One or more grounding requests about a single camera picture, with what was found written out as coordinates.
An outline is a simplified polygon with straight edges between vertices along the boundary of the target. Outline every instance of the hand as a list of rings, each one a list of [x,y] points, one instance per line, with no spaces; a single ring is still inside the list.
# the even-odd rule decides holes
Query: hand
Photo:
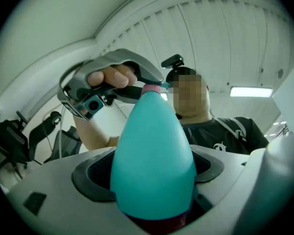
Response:
[[[91,73],[87,78],[87,82],[92,87],[106,82],[116,88],[124,88],[136,84],[137,77],[134,71],[135,70],[130,66],[113,65]],[[86,115],[87,112],[87,110],[81,111],[83,115]]]

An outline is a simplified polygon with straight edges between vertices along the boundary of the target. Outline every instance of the pink bottle cap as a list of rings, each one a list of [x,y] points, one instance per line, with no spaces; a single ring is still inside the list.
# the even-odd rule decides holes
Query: pink bottle cap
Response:
[[[143,95],[147,91],[154,91],[154,92],[158,92],[159,94],[161,94],[160,87],[158,85],[154,85],[154,84],[145,84],[143,86],[141,95]]]

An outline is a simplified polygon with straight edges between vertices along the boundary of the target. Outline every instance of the backpack strap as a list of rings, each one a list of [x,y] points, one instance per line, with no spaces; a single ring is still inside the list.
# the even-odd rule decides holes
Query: backpack strap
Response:
[[[238,139],[238,140],[242,140],[244,142],[246,142],[246,130],[244,128],[244,126],[235,118],[231,118],[231,120],[233,120],[238,127],[240,128],[241,131],[239,131],[238,133],[236,133],[235,131],[233,131],[230,126],[228,126],[225,122],[223,122],[221,119],[215,117],[214,118],[220,125],[222,125],[225,129],[227,129],[230,133],[232,133],[232,135]]]

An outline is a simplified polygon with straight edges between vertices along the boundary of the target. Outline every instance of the white slatted ceiling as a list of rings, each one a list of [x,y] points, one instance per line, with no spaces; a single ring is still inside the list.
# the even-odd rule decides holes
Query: white slatted ceiling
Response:
[[[132,25],[102,54],[127,48],[147,58],[166,77],[169,70],[161,68],[161,62],[179,53],[185,66],[195,68],[208,82],[215,116],[250,117],[266,131],[279,115],[274,101],[230,98],[229,90],[231,86],[280,86],[294,65],[291,23],[245,2],[190,1],[164,8]],[[280,69],[284,70],[282,79],[277,78]],[[131,108],[126,107],[126,115]]]

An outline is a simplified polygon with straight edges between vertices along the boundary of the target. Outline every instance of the plastic bottle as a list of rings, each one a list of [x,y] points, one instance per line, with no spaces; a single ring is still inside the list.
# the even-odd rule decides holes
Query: plastic bottle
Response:
[[[114,155],[110,190],[119,209],[152,234],[185,224],[196,167],[185,133],[160,87],[144,85]]]

